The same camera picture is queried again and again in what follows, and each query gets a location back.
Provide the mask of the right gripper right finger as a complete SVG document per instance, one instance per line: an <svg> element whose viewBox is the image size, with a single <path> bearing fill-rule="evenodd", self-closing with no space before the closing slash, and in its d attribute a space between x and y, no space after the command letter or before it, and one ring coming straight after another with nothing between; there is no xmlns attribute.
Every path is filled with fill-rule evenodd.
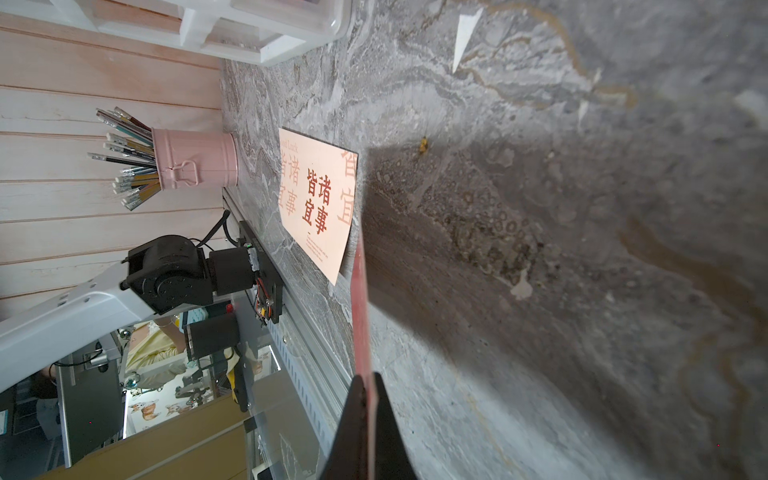
<svg viewBox="0 0 768 480"><path fill-rule="evenodd" d="M383 480L416 480L417 475L392 410L383 378L374 373L378 403L375 415L374 478Z"/></svg>

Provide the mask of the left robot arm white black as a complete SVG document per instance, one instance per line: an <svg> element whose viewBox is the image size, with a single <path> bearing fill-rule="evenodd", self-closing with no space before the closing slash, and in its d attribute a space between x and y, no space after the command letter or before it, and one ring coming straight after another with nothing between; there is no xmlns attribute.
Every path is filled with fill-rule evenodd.
<svg viewBox="0 0 768 480"><path fill-rule="evenodd" d="M206 253L185 237L158 237L95 278L3 320L1 388L117 329L212 305L255 282L247 247Z"/></svg>

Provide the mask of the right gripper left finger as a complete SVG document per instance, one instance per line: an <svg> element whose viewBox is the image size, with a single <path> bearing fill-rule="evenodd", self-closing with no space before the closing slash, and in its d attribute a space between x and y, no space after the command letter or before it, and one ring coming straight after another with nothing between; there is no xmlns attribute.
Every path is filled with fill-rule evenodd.
<svg viewBox="0 0 768 480"><path fill-rule="evenodd" d="M321 480L368 478L368 407L364 381L356 375L339 420Z"/></svg>

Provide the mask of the beige postcard red characters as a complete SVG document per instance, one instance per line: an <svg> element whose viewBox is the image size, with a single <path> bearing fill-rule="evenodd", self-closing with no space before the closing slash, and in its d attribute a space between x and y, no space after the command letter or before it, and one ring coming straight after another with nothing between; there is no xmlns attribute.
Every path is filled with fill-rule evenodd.
<svg viewBox="0 0 768 480"><path fill-rule="evenodd" d="M335 284L353 222L358 154L287 129L279 130L279 146L283 228Z"/></svg>

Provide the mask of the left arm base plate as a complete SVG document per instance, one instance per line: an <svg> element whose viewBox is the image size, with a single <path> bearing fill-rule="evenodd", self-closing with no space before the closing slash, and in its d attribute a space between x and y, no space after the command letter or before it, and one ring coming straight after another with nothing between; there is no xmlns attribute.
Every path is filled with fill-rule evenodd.
<svg viewBox="0 0 768 480"><path fill-rule="evenodd" d="M240 243L248 249L254 270L251 299L256 317L263 325L278 324L283 313L285 283L251 225L245 220L239 221L238 225Z"/></svg>

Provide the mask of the white plastic drawer organizer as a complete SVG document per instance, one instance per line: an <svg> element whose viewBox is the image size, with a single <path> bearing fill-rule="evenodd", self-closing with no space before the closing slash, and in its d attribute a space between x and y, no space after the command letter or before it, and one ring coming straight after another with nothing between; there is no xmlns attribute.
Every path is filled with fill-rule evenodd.
<svg viewBox="0 0 768 480"><path fill-rule="evenodd" d="M3 1L3 13L252 65L343 37L350 1Z"/></svg>

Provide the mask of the red postcard white characters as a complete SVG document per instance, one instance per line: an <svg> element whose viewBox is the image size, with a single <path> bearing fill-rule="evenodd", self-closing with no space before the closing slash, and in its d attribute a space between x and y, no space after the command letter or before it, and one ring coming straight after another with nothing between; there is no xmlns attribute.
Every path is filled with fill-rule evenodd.
<svg viewBox="0 0 768 480"><path fill-rule="evenodd" d="M375 479L375 410L378 402L372 369L370 330L368 320L368 283L366 274L364 235L358 234L350 280L351 317L353 322L356 375L362 380L365 411L366 478Z"/></svg>

